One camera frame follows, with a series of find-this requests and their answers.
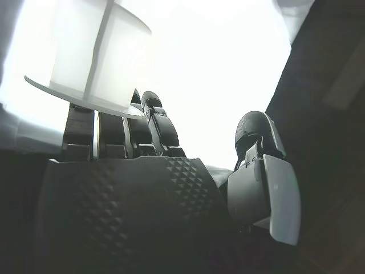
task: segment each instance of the dark brown surface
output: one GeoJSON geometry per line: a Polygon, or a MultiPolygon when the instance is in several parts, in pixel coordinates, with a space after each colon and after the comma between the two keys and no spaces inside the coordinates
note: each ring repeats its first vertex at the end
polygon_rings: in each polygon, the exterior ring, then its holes
{"type": "Polygon", "coordinates": [[[346,110],[323,103],[363,37],[364,1],[317,0],[267,108],[302,195],[290,273],[365,273],[365,87],[346,110]]]}

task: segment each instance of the textured grip pad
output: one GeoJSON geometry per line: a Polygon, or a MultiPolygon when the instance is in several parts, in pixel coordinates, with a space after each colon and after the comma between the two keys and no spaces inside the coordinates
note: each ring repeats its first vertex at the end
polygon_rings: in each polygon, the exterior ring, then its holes
{"type": "Polygon", "coordinates": [[[240,242],[199,159],[49,162],[37,273],[237,273],[240,242]]]}

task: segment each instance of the white plastic object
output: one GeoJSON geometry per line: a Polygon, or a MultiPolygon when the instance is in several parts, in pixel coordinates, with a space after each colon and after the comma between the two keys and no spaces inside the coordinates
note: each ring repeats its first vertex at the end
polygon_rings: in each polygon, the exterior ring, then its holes
{"type": "Polygon", "coordinates": [[[296,245],[301,227],[301,197],[293,166],[263,155],[271,205],[270,234],[276,241],[296,245]]]}
{"type": "Polygon", "coordinates": [[[131,107],[138,66],[151,31],[113,0],[56,0],[50,81],[34,86],[83,107],[143,116],[131,107]]]}

